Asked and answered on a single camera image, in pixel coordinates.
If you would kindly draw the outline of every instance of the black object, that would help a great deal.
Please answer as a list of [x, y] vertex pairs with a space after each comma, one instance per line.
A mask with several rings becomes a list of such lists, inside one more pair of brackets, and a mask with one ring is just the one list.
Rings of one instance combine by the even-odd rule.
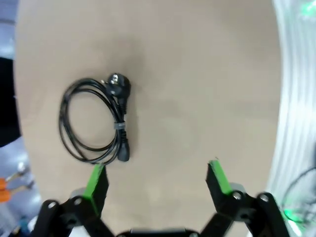
[[[99, 192], [98, 198], [105, 199], [108, 179], [106, 175], [102, 175], [102, 177], [102, 179], [99, 178], [98, 182], [104, 184], [106, 188]], [[206, 182], [217, 213], [213, 215], [200, 233], [187, 229], [176, 231], [131, 230], [117, 236], [224, 237], [232, 223], [239, 221], [246, 224], [253, 237], [289, 237], [282, 215], [271, 194], [261, 193], [257, 197], [251, 197], [241, 191], [224, 194], [210, 165]], [[59, 204], [55, 200], [45, 201], [31, 236], [67, 237], [74, 226], [84, 226], [92, 237], [114, 237], [115, 235], [100, 219], [102, 202], [95, 203], [82, 196], [69, 199], [63, 204]]]
[[[121, 74], [112, 74], [109, 77], [108, 82], [105, 82], [104, 84], [101, 84], [100, 82], [90, 78], [80, 79], [67, 88], [60, 105], [59, 134], [65, 148], [74, 158], [91, 164], [101, 162], [104, 165], [111, 163], [116, 157], [118, 157], [118, 160], [120, 161], [129, 160], [130, 151], [125, 131], [124, 115], [126, 114], [127, 99], [130, 95], [130, 90], [131, 85], [129, 80]], [[68, 114], [69, 103], [74, 95], [84, 92], [92, 93], [98, 96], [106, 104], [113, 115], [116, 129], [115, 137], [108, 145], [104, 147], [93, 148], [85, 145], [74, 134], [70, 125]], [[67, 145], [63, 135], [63, 128], [65, 129], [70, 142], [79, 156], [76, 155]], [[97, 158], [88, 159], [81, 149], [104, 153]], [[111, 153], [113, 153], [111, 158], [109, 158], [107, 161], [102, 161]]]
[[14, 98], [13, 60], [0, 58], [0, 147], [21, 136]]
[[311, 167], [308, 170], [302, 172], [295, 180], [292, 181], [292, 183], [287, 187], [287, 189], [286, 189], [286, 191], [284, 193], [284, 196], [283, 196], [283, 199], [282, 199], [282, 202], [281, 202], [281, 209], [283, 210], [283, 214], [288, 220], [293, 221], [293, 222], [295, 222], [297, 224], [309, 224], [316, 218], [316, 213], [310, 212], [310, 210], [312, 209], [312, 205], [316, 204], [316, 200], [313, 200], [313, 201], [311, 201], [309, 203], [306, 202], [305, 206], [307, 206], [307, 207], [305, 207], [305, 209], [294, 211], [294, 212], [301, 213], [303, 215], [303, 218], [301, 220], [294, 220], [291, 217], [289, 217], [286, 214], [286, 212], [285, 212], [285, 205], [286, 205], [286, 202], [287, 202], [287, 199], [288, 199], [288, 196], [289, 196], [290, 192], [295, 188], [295, 186], [298, 184], [298, 182], [303, 177], [305, 177], [307, 174], [309, 174], [309, 173], [311, 173], [312, 171], [315, 171], [315, 170], [316, 170], [316, 167]]

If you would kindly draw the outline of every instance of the black plug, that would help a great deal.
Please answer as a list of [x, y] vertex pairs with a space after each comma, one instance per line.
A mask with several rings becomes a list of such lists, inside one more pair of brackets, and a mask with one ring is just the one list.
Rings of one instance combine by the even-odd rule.
[[129, 161], [129, 143], [128, 143], [125, 130], [122, 131], [121, 137], [122, 137], [122, 145], [118, 153], [118, 160], [126, 162], [126, 161]]
[[118, 105], [123, 115], [127, 111], [127, 99], [130, 95], [131, 85], [129, 79], [122, 74], [114, 73], [108, 78], [106, 90], [118, 99]]
[[[127, 100], [130, 95], [131, 84], [129, 79], [122, 74], [114, 73], [110, 75], [107, 81], [106, 90], [113, 97], [118, 100], [118, 106], [121, 110], [122, 115], [126, 115], [127, 111]], [[129, 160], [129, 144], [125, 129], [120, 131], [121, 133], [121, 147], [118, 152], [118, 160], [126, 162]]]

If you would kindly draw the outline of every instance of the beige table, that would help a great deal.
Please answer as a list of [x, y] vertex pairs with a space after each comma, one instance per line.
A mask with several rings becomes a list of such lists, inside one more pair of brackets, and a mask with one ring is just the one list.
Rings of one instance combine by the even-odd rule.
[[[210, 159], [218, 157], [228, 178], [250, 194], [265, 188], [280, 68], [270, 1], [21, 1], [15, 83], [43, 199], [65, 201], [92, 171], [59, 139], [65, 88], [120, 72], [132, 83], [126, 119], [132, 155], [108, 167], [104, 220], [115, 232], [202, 228], [214, 211], [204, 182]], [[96, 145], [111, 139], [112, 117], [101, 101], [78, 96], [71, 107], [81, 137]]]

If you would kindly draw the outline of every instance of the screw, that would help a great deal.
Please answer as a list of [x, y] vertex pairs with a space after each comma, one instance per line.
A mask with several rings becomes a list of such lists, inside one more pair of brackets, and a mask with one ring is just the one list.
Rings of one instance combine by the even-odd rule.
[[268, 197], [266, 195], [264, 195], [264, 194], [260, 195], [260, 199], [262, 201], [268, 201], [269, 200]]
[[56, 203], [54, 201], [52, 201], [49, 205], [48, 208], [53, 208], [56, 205]]
[[18, 163], [18, 172], [20, 175], [25, 174], [28, 171], [27, 166], [23, 162]]
[[75, 205], [79, 205], [81, 203], [81, 199], [80, 198], [77, 198], [75, 201], [74, 201], [74, 204]]
[[237, 200], [240, 200], [240, 199], [241, 199], [240, 193], [237, 193], [237, 192], [233, 193], [233, 197], [234, 197], [235, 199], [237, 199]]

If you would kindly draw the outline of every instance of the black power cable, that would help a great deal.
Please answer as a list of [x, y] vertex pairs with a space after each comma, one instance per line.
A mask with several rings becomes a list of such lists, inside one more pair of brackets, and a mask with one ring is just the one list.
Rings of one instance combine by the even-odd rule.
[[299, 210], [300, 213], [304, 214], [304, 218], [302, 220], [293, 220], [291, 217], [289, 217], [286, 212], [285, 212], [285, 203], [287, 201], [287, 198], [288, 198], [288, 195], [290, 194], [291, 190], [297, 185], [297, 183], [304, 177], [306, 176], [308, 173], [312, 172], [313, 170], [315, 170], [316, 167], [312, 167], [312, 168], [309, 168], [308, 170], [304, 171], [303, 173], [301, 173], [289, 186], [288, 188], [286, 189], [285, 193], [284, 193], [284, 196], [283, 196], [283, 199], [282, 199], [282, 202], [281, 202], [281, 208], [283, 210], [283, 213], [285, 215], [285, 217], [290, 220], [290, 221], [293, 221], [297, 224], [306, 224], [308, 222], [307, 220], [307, 215], [308, 214], [314, 214], [312, 212], [309, 212], [308, 210]]
[[[118, 157], [120, 161], [129, 160], [129, 144], [125, 131], [124, 115], [126, 114], [127, 99], [130, 95], [130, 90], [131, 85], [129, 80], [121, 74], [112, 74], [108, 81], [103, 84], [90, 78], [80, 79], [67, 88], [60, 105], [58, 126], [62, 143], [74, 158], [90, 164], [102, 163], [103, 165], [111, 163], [116, 157]], [[78, 93], [91, 93], [96, 95], [111, 111], [116, 132], [113, 140], [108, 145], [100, 148], [89, 147], [81, 142], [73, 132], [69, 121], [69, 104], [73, 96]], [[66, 143], [63, 130], [65, 130], [78, 155], [76, 155]], [[104, 153], [97, 158], [88, 159], [82, 152], [82, 149]], [[111, 158], [102, 161], [110, 154], [112, 154]]]

